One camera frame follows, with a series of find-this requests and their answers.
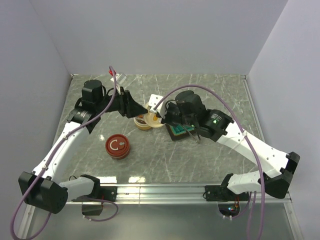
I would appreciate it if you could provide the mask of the metal tongs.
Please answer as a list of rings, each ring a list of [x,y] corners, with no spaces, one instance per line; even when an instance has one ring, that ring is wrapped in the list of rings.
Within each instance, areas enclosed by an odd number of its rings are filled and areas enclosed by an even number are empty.
[[[195,142],[197,144],[199,144],[201,142],[201,138],[199,135],[197,135],[197,137],[195,137],[195,135],[193,133],[191,133],[184,125],[181,125],[181,127],[185,130],[186,133],[188,133],[188,135],[190,137],[192,137],[195,140]]]

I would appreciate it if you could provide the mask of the cream round lid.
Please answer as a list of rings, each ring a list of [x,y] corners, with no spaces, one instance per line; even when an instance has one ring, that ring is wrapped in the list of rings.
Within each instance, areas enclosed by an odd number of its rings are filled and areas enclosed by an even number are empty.
[[[161,123],[162,119],[152,112],[145,114],[143,120],[151,128],[161,128],[164,126],[164,124]]]

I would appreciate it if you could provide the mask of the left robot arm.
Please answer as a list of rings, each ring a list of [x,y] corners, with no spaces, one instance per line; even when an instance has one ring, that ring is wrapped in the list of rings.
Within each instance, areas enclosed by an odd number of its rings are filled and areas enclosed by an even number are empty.
[[[49,153],[31,173],[24,171],[19,176],[22,193],[20,202],[57,214],[66,202],[80,197],[86,197],[89,201],[100,200],[102,190],[99,178],[83,174],[75,180],[62,182],[61,177],[68,162],[82,141],[92,133],[101,116],[111,112],[119,112],[130,119],[148,111],[123,87],[114,86],[113,94],[108,95],[101,81],[87,80],[82,87],[81,97]]]

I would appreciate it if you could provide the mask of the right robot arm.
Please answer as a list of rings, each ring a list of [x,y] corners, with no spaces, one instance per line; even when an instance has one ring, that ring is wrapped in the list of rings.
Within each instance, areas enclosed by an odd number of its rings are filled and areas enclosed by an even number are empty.
[[[227,202],[247,192],[262,191],[283,199],[289,189],[300,156],[286,153],[267,145],[254,135],[241,129],[235,119],[217,109],[207,109],[199,95],[192,90],[180,92],[174,102],[153,103],[152,107],[170,126],[193,127],[204,138],[227,146],[261,167],[261,171],[229,173],[221,185],[206,188],[206,197]]]

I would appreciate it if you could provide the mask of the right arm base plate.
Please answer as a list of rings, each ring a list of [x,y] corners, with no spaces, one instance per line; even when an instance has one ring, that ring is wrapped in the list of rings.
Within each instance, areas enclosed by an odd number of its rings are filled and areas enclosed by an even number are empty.
[[[233,202],[248,201],[249,193],[243,192],[235,194],[226,186],[221,185],[205,185],[204,194],[202,196],[207,202]]]

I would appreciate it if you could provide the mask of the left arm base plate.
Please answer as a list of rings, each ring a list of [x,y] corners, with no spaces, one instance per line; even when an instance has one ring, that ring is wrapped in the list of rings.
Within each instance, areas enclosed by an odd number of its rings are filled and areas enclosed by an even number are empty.
[[[109,185],[103,185],[99,186],[97,190],[94,190],[93,193],[90,193],[89,195],[83,195],[79,196],[75,199],[72,199],[72,202],[84,202],[88,201],[89,198],[91,199],[97,199],[100,200],[107,200],[110,202],[115,202],[117,198],[117,186],[109,186]]]

